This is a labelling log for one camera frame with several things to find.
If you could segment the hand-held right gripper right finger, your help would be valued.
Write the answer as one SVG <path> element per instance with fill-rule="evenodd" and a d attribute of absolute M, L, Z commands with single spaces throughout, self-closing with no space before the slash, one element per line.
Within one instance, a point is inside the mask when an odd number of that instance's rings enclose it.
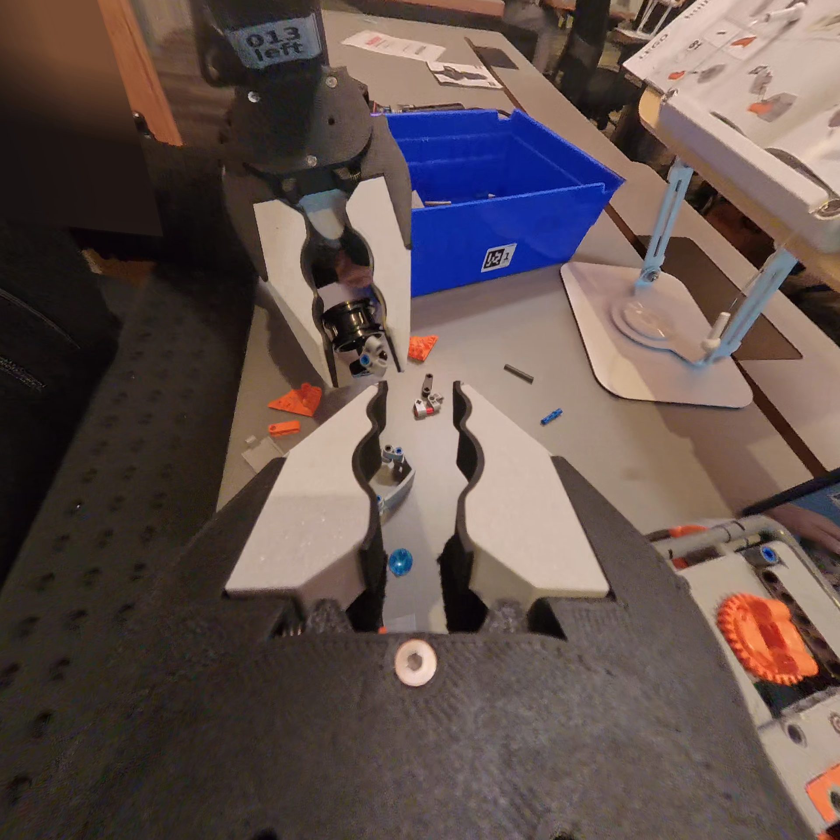
<path fill-rule="evenodd" d="M 483 395 L 453 383 L 458 496 L 452 586 L 485 606 L 602 599 L 610 585 L 558 471 L 559 460 Z"/>

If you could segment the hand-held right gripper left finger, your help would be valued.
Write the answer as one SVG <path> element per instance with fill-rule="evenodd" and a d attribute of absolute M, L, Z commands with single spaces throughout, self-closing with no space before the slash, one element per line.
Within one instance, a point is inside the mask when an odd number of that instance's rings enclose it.
<path fill-rule="evenodd" d="M 371 385 L 292 448 L 226 582 L 232 598 L 290 595 L 349 607 L 385 568 L 371 478 L 388 384 Z"/>

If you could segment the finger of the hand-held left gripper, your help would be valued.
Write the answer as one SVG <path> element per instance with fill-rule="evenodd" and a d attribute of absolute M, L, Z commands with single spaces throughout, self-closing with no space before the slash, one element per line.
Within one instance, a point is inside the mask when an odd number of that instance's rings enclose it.
<path fill-rule="evenodd" d="M 312 367 L 328 387 L 336 388 L 333 350 L 319 316 L 322 302 L 303 262 L 310 240 L 308 220 L 279 199 L 256 203 L 254 214 L 269 293 Z"/>
<path fill-rule="evenodd" d="M 349 300 L 367 297 L 379 302 L 377 318 L 387 360 L 373 362 L 371 374 L 382 377 L 391 368 L 402 372 L 412 327 L 412 257 L 382 175 L 355 188 L 346 204 L 346 215 L 351 232 L 368 250 L 372 281 L 367 287 L 339 287 Z"/>

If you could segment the light grey toy block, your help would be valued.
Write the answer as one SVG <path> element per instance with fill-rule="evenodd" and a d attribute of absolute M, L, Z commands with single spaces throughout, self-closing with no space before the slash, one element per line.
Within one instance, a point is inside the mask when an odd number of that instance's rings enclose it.
<path fill-rule="evenodd" d="M 416 471 L 400 446 L 386 444 L 381 450 L 381 466 L 371 479 L 382 524 L 388 522 L 410 494 Z"/>

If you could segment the person's left hand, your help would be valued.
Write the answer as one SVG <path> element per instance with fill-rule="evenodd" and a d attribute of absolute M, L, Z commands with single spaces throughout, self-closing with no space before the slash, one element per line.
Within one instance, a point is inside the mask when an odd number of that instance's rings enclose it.
<path fill-rule="evenodd" d="M 332 272 L 346 297 L 360 298 L 369 294 L 373 282 L 371 268 L 354 262 L 346 250 L 340 249 L 334 255 Z"/>

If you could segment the white paper sheet red print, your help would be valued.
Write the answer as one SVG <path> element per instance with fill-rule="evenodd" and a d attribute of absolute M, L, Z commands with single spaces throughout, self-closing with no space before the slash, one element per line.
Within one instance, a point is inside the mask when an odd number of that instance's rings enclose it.
<path fill-rule="evenodd" d="M 428 44 L 423 41 L 411 40 L 388 35 L 374 30 L 362 30 L 341 41 L 342 46 L 354 47 L 382 56 L 405 58 L 428 62 L 439 62 L 446 48 L 441 45 Z"/>

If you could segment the flat orange toy piece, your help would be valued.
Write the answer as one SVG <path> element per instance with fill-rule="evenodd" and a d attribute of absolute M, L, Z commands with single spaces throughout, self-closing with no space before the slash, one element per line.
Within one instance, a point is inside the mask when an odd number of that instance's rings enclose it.
<path fill-rule="evenodd" d="M 304 382 L 299 388 L 292 389 L 286 394 L 270 401 L 267 407 L 271 410 L 289 413 L 302 417 L 314 417 L 322 399 L 322 388 Z"/>

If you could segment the blue plastic bin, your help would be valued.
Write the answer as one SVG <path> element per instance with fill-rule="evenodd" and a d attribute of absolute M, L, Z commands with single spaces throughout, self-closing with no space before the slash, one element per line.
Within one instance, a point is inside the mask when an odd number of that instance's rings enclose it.
<path fill-rule="evenodd" d="M 526 113 L 386 116 L 421 205 L 412 296 L 568 262 L 624 179 Z"/>

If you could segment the small grey red toy part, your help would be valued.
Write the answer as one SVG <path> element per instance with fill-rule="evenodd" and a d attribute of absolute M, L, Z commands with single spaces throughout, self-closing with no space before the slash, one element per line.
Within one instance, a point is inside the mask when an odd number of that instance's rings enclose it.
<path fill-rule="evenodd" d="M 431 373 L 426 373 L 423 378 L 420 396 L 413 404 L 415 419 L 418 421 L 439 414 L 444 400 L 444 396 L 434 388 L 434 376 Z"/>

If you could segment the white printed paper sheet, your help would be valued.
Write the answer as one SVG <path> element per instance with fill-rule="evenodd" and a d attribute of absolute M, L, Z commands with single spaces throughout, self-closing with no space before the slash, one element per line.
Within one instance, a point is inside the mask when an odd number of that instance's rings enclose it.
<path fill-rule="evenodd" d="M 428 61 L 427 68 L 443 87 L 501 90 L 502 85 L 481 65 L 463 65 L 450 61 Z"/>

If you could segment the black perforated mat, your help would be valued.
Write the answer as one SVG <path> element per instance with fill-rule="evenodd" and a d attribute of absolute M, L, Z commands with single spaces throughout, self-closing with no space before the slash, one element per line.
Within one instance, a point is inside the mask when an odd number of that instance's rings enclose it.
<path fill-rule="evenodd" d="M 255 282 L 163 266 L 2 589 L 2 838 L 33 826 L 92 723 L 106 662 L 159 568 L 215 511 Z"/>

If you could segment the white book stand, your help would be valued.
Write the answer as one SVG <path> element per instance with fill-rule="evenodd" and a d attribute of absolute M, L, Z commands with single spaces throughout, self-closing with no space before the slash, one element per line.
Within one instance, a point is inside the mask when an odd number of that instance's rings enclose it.
<path fill-rule="evenodd" d="M 735 266 L 731 278 L 702 248 L 719 246 L 676 185 L 627 163 L 628 181 L 575 258 L 560 268 L 598 383 L 635 401 L 741 409 L 753 388 L 737 362 L 796 361 L 807 339 L 783 320 L 781 286 L 796 264 L 838 280 L 838 192 L 811 171 L 762 150 L 764 169 L 719 172 L 699 161 L 732 205 L 771 236 L 768 267 Z"/>

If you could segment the grey orange tracked toy robot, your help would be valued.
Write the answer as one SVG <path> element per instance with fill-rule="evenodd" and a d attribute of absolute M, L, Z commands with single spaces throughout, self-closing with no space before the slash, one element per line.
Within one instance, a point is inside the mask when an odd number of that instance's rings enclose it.
<path fill-rule="evenodd" d="M 838 587 L 765 516 L 647 539 L 688 584 L 794 806 L 816 838 L 838 838 Z"/>

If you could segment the instruction booklet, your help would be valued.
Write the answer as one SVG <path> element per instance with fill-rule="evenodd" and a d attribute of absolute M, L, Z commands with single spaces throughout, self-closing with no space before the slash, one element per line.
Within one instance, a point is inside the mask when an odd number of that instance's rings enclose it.
<path fill-rule="evenodd" d="M 838 252 L 838 1 L 695 2 L 624 67 L 665 95 L 672 139 Z"/>

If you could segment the wide wooden post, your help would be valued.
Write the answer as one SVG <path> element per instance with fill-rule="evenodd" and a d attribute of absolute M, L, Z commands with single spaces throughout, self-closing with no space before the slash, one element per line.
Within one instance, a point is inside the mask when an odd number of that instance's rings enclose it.
<path fill-rule="evenodd" d="M 98 1 L 129 105 L 160 142 L 182 146 L 170 104 L 130 1 Z"/>

